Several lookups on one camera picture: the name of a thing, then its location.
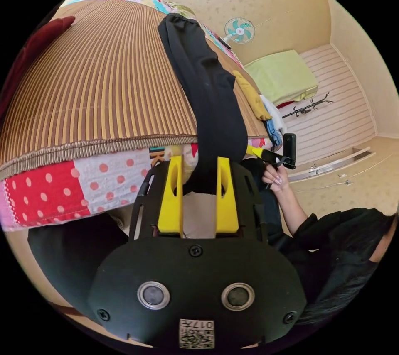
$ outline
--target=bamboo mat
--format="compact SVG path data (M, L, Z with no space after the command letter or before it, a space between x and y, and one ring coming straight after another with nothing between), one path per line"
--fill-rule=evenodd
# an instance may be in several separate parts
M77 2L75 23L33 63L0 132L0 179L95 154L197 141L196 121L158 34L165 14L134 2ZM226 70L249 75L208 41ZM267 137L241 89L248 137Z

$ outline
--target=woman's hand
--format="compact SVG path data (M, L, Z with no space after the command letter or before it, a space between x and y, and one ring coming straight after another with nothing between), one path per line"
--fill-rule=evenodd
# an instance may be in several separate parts
M271 164L266 164L262 181L266 184L272 184L270 189L274 193L281 192L289 187L287 170L282 164L277 167L277 170Z

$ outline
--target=dark red pillow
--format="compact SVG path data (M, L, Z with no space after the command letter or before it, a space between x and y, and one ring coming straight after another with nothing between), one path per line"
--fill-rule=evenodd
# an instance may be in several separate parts
M40 27L20 50L0 90L0 124L26 70L74 21L74 16L68 16L48 22Z

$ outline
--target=yellow bracket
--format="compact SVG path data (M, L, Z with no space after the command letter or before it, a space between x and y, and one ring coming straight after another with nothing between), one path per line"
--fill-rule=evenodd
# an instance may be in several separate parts
M258 158L262 158L262 152L263 149L261 149L260 147L253 147L253 146L248 146L246 148L246 153L251 155L251 156L256 156Z
M158 219L158 230L183 237L183 157L170 158L165 190Z
M217 158L216 189L216 234L236 233L238 216L230 161L224 157Z

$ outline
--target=wall fan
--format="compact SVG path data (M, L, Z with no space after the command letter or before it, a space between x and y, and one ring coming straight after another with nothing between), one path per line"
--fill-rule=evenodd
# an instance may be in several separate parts
M229 41L246 44L254 37L255 27L249 20L242 17L235 17L226 23L224 32L226 33L226 37L223 38L223 42L226 44Z

